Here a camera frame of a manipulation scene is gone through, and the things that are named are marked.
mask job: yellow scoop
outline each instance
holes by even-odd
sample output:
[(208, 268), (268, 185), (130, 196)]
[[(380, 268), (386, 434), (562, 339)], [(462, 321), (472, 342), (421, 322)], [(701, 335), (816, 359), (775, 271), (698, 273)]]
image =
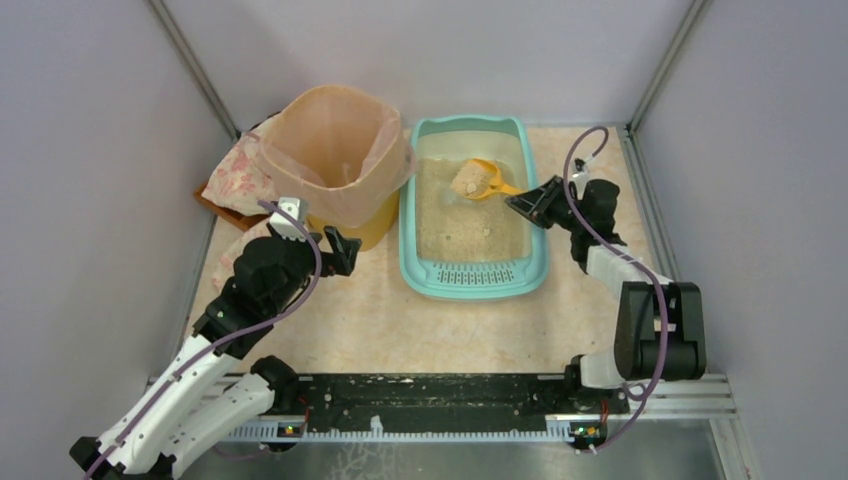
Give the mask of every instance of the yellow scoop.
[(524, 193), (524, 190), (504, 183), (501, 169), (482, 158), (469, 160), (454, 178), (451, 188), (471, 200), (481, 200), (496, 193), (506, 195)]

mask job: cable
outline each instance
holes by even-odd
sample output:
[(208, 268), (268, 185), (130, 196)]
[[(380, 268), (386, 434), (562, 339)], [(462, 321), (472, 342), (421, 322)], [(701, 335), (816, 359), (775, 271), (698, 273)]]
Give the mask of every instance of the cable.
[[(603, 148), (607, 144), (607, 140), (609, 140), (609, 129), (604, 126), (595, 126), (581, 133), (580, 136), (577, 137), (577, 139), (571, 145), (571, 148), (568, 150), (568, 153), (565, 156), (565, 164), (562, 167), (563, 179), (569, 178), (568, 169), (571, 166), (571, 160), (572, 157), (574, 157), (574, 152), (577, 150), (577, 147), (583, 140), (586, 139), (586, 137), (598, 131), (603, 132), (604, 139), (601, 142), (601, 145), (597, 149), (595, 149), (595, 152), (592, 154), (592, 156), (597, 156), (599, 153), (601, 153), (601, 150), (603, 150)], [(652, 272), (650, 268), (646, 267), (642, 262), (640, 262), (636, 258), (615, 248), (612, 244), (604, 240), (603, 237), (601, 237), (598, 232), (596, 232), (595, 229), (592, 228), (591, 225), (589, 225), (589, 222), (577, 209), (577, 201), (571, 196), (571, 190), (568, 188), (568, 181), (563, 182), (563, 189), (565, 190), (565, 199), (568, 202), (568, 206), (571, 208), (571, 211), (574, 213), (574, 217), (577, 219), (578, 222), (580, 222), (583, 228), (585, 228), (586, 231), (588, 231), (592, 235), (592, 237), (594, 237), (595, 240), (598, 241), (598, 243), (603, 245), (612, 253), (632, 263), (637, 270), (644, 273), (648, 277), (648, 279), (651, 280), (651, 284), (654, 287), (654, 292), (657, 295), (657, 301), (660, 307), (660, 348), (659, 353), (657, 354), (657, 365), (656, 367), (654, 367), (654, 373), (651, 376), (651, 381), (648, 382), (647, 387), (642, 384), (638, 384), (640, 387), (642, 387), (642, 393), (640, 395), (635, 395), (631, 393), (630, 389), (627, 388), (626, 384), (622, 385), (622, 389), (624, 390), (624, 393), (628, 396), (628, 398), (641, 403), (639, 404), (639, 407), (636, 409), (633, 415), (627, 420), (627, 422), (625, 422), (624, 425), (622, 425), (621, 428), (619, 428), (618, 431), (616, 431), (615, 434), (612, 435), (605, 443), (601, 444), (598, 447), (594, 447), (592, 450), (583, 450), (583, 452), (597, 454), (597, 452), (611, 445), (613, 442), (615, 442), (615, 440), (617, 440), (621, 435), (623, 435), (627, 430), (629, 430), (630, 427), (633, 426), (633, 424), (636, 422), (636, 419), (639, 418), (639, 415), (641, 415), (642, 412), (645, 410), (645, 406), (648, 403), (648, 397), (650, 397), (651, 394), (654, 392), (654, 389), (657, 387), (657, 383), (659, 383), (660, 378), (662, 377), (663, 367), (665, 366), (665, 357), (668, 353), (668, 307), (665, 303), (665, 293), (663, 292), (662, 285), (660, 284), (659, 278), (654, 275), (654, 272)]]
[[(306, 228), (301, 225), (300, 222), (297, 221), (297, 219), (295, 219), (288, 213), (282, 211), (276, 205), (270, 202), (266, 202), (264, 200), (260, 200), (259, 205), (261, 205), (262, 208), (268, 210), (269, 212), (275, 212), (282, 215), (283, 218), (285, 218), (289, 221), (289, 223), (294, 225), (295, 228), (297, 228), (297, 230), (304, 236), (304, 238), (306, 238), (306, 242), (309, 244), (310, 247), (312, 247), (312, 253), (315, 254), (315, 273), (312, 275), (312, 279), (309, 281), (309, 284), (307, 284), (306, 288), (303, 290), (302, 296), (300, 296), (297, 301), (293, 302), (290, 307), (284, 309), (282, 313), (280, 313), (274, 318), (271, 318), (270, 320), (266, 320), (264, 322), (257, 323), (256, 325), (237, 330), (229, 335), (219, 338), (218, 340), (210, 344), (208, 347), (204, 348), (203, 350), (195, 354), (193, 357), (189, 358), (188, 361), (183, 364), (183, 366), (174, 370), (174, 372), (171, 374), (171, 378), (179, 378), (180, 376), (182, 376), (183, 373), (185, 373), (189, 368), (191, 368), (195, 363), (197, 363), (198, 360), (203, 358), (209, 352), (214, 351), (221, 345), (232, 342), (237, 338), (249, 335), (253, 332), (268, 328), (274, 325), (275, 323), (279, 322), (280, 320), (283, 320), (284, 318), (288, 317), (289, 315), (294, 313), (295, 310), (300, 308), (300, 306), (303, 305), (304, 302), (306, 302), (306, 300), (310, 297), (310, 295), (312, 295), (312, 292), (315, 290), (315, 286), (318, 284), (318, 279), (321, 277), (321, 270), (323, 268), (323, 265), (321, 263), (321, 250), (318, 248), (318, 244), (315, 242), (315, 239), (312, 238), (312, 235), (309, 234), (309, 231), (307, 231)], [(115, 440), (112, 445), (106, 448), (106, 450), (101, 453), (99, 457), (97, 457), (97, 460), (95, 460), (94, 463), (91, 464), (88, 470), (85, 471), (82, 480), (89, 480), (92, 475), (94, 475), (94, 472), (96, 472), (97, 469), (100, 468), (100, 465), (102, 465), (103, 462), (106, 461), (107, 458), (109, 458), (109, 455), (112, 455), (112, 453), (114, 453), (114, 451), (117, 449), (117, 446), (120, 445), (129, 436), (133, 428), (135, 428), (136, 425), (141, 422), (141, 419), (144, 418), (144, 416), (147, 414), (147, 412), (150, 411), (151, 408), (153, 408), (153, 405), (155, 405), (156, 402), (159, 401), (159, 399), (162, 397), (162, 395), (165, 394), (165, 392), (168, 390), (172, 383), (173, 380), (166, 381), (159, 387), (158, 390), (156, 390), (156, 392), (153, 393), (150, 399), (148, 399), (147, 402), (139, 409), (138, 414), (136, 414), (135, 417), (133, 417), (129, 422), (127, 422), (126, 427), (124, 427), (121, 433), (118, 434), (117, 437), (115, 437)]]

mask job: gray wall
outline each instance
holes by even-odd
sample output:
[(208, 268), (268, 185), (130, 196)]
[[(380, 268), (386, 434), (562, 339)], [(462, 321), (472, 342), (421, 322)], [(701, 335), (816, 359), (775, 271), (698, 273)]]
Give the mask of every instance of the gray wall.
[(0, 64), (0, 477), (78, 478), (179, 336), (228, 140), (142, 2), (2, 2)]
[(715, 2), (640, 139), (765, 478), (845, 478), (848, 3)]
[(169, 0), (241, 128), (305, 89), (345, 83), (407, 122), (462, 113), (626, 121), (681, 0)]

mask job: plastic bag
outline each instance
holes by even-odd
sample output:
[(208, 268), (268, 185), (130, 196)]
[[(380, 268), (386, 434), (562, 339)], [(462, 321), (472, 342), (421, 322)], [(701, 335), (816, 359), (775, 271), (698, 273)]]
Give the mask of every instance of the plastic bag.
[(308, 90), (275, 117), (256, 162), (280, 196), (302, 198), (310, 215), (353, 228), (415, 172), (400, 113), (339, 85)]

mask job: purple cable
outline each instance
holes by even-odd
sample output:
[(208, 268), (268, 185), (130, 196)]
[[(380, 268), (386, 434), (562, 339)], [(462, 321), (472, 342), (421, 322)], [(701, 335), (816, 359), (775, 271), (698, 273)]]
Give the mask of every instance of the purple cable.
[(633, 413), (633, 416), (631, 416), (630, 419), (628, 419), (627, 422), (625, 422), (625, 424), (622, 425), (622, 427), (618, 429), (618, 431), (615, 432), (613, 436), (611, 436), (606, 442), (604, 442), (600, 446), (595, 447), (595, 452), (599, 452), (604, 448), (608, 447), (616, 439), (618, 439), (618, 437), (624, 434), (624, 432), (629, 430), (630, 427), (633, 426), (633, 424), (636, 422), (636, 419), (639, 418), (639, 415), (641, 415), (642, 412), (645, 410), (645, 406), (648, 403), (648, 397), (650, 397), (651, 394), (654, 392), (657, 383), (659, 383), (660, 381), (660, 377), (662, 377), (663, 367), (665, 366), (665, 357), (668, 353), (668, 309), (666, 308), (665, 293), (662, 290), (662, 285), (660, 284), (659, 278), (657, 278), (657, 276), (654, 275), (654, 272), (652, 272), (651, 269), (646, 267), (642, 262), (615, 248), (612, 244), (604, 240), (598, 234), (598, 232), (596, 232), (595, 229), (592, 228), (591, 225), (589, 225), (589, 222), (586, 221), (586, 218), (583, 216), (582, 213), (580, 213), (580, 210), (577, 209), (577, 202), (571, 196), (571, 191), (568, 188), (568, 167), (571, 165), (571, 159), (574, 156), (574, 152), (577, 150), (577, 147), (586, 137), (597, 131), (601, 131), (604, 133), (604, 140), (601, 142), (601, 145), (597, 149), (595, 149), (595, 152), (592, 154), (592, 156), (594, 157), (601, 153), (601, 150), (603, 150), (603, 148), (606, 146), (607, 140), (609, 139), (609, 129), (604, 126), (595, 126), (580, 134), (580, 136), (577, 137), (577, 140), (574, 141), (574, 144), (571, 145), (571, 148), (568, 150), (568, 154), (566, 154), (565, 156), (565, 165), (563, 165), (562, 167), (562, 177), (565, 180), (563, 182), (563, 188), (565, 189), (565, 199), (566, 201), (568, 201), (568, 206), (571, 208), (571, 211), (574, 212), (574, 217), (577, 218), (577, 221), (580, 222), (581, 225), (583, 225), (583, 228), (585, 228), (586, 231), (588, 231), (595, 238), (595, 240), (598, 241), (598, 243), (603, 245), (612, 253), (632, 263), (633, 266), (635, 266), (640, 272), (644, 273), (648, 277), (648, 279), (651, 280), (651, 284), (653, 284), (654, 292), (657, 295), (657, 301), (660, 306), (661, 327), (660, 349), (659, 353), (657, 354), (657, 366), (654, 367), (654, 373), (651, 376), (651, 381), (648, 382), (648, 386), (646, 387), (642, 384), (638, 384), (638, 386), (642, 388), (642, 393), (640, 395), (635, 395), (630, 392), (626, 384), (622, 385), (622, 389), (624, 390), (624, 393), (628, 396), (628, 398), (637, 402), (641, 402), (639, 407)]
[[(279, 322), (280, 320), (288, 317), (295, 310), (300, 308), (300, 306), (303, 305), (304, 302), (306, 302), (309, 296), (312, 295), (312, 291), (315, 290), (315, 286), (318, 284), (318, 279), (321, 277), (321, 270), (323, 268), (323, 265), (321, 263), (321, 250), (320, 248), (318, 248), (318, 244), (315, 242), (315, 239), (312, 238), (312, 235), (309, 234), (309, 231), (307, 231), (306, 228), (301, 225), (300, 222), (297, 221), (297, 219), (295, 219), (288, 213), (282, 211), (281, 209), (277, 208), (277, 206), (273, 203), (260, 200), (259, 205), (261, 205), (262, 208), (269, 212), (275, 212), (282, 215), (283, 218), (285, 218), (289, 221), (289, 223), (294, 225), (295, 228), (297, 228), (297, 230), (306, 238), (306, 242), (309, 244), (310, 247), (312, 247), (312, 253), (315, 254), (315, 273), (312, 276), (312, 279), (309, 280), (309, 284), (303, 291), (303, 295), (301, 295), (300, 298), (295, 300), (295, 302), (289, 308), (285, 309), (283, 313), (277, 315), (276, 317), (270, 320), (265, 320), (264, 322), (257, 323), (256, 325), (253, 325), (251, 327), (243, 328), (241, 330), (235, 331), (229, 335), (219, 338), (218, 340), (210, 344), (208, 347), (204, 348), (203, 350), (195, 354), (193, 357), (189, 358), (188, 361), (186, 361), (182, 367), (179, 367), (174, 370), (174, 372), (171, 374), (171, 377), (179, 378), (180, 376), (182, 376), (183, 373), (185, 373), (189, 368), (191, 368), (195, 363), (197, 363), (197, 361), (200, 360), (203, 356), (220, 347), (221, 345), (232, 342), (237, 338), (249, 335), (258, 330), (268, 328), (271, 325)], [(102, 465), (103, 462), (106, 461), (107, 458), (109, 458), (109, 455), (112, 455), (112, 453), (115, 451), (116, 445), (120, 445), (129, 436), (133, 428), (135, 428), (136, 425), (138, 425), (138, 423), (141, 421), (141, 419), (144, 418), (145, 415), (147, 415), (147, 412), (149, 412), (150, 409), (153, 408), (153, 405), (155, 405), (156, 402), (162, 397), (162, 395), (165, 394), (165, 392), (168, 390), (168, 387), (170, 387), (172, 383), (172, 381), (168, 380), (163, 383), (158, 390), (156, 390), (156, 392), (150, 397), (147, 403), (145, 403), (144, 406), (139, 409), (138, 414), (136, 414), (136, 416), (132, 420), (127, 422), (127, 426), (124, 427), (124, 429), (121, 431), (120, 434), (118, 434), (117, 437), (115, 437), (114, 443), (110, 445), (106, 449), (106, 451), (101, 453), (100, 456), (97, 457), (97, 460), (95, 460), (94, 463), (91, 464), (91, 467), (89, 467), (88, 470), (85, 471), (82, 480), (89, 480), (91, 476), (94, 475), (94, 472), (96, 472), (97, 469), (100, 468), (100, 465)]]

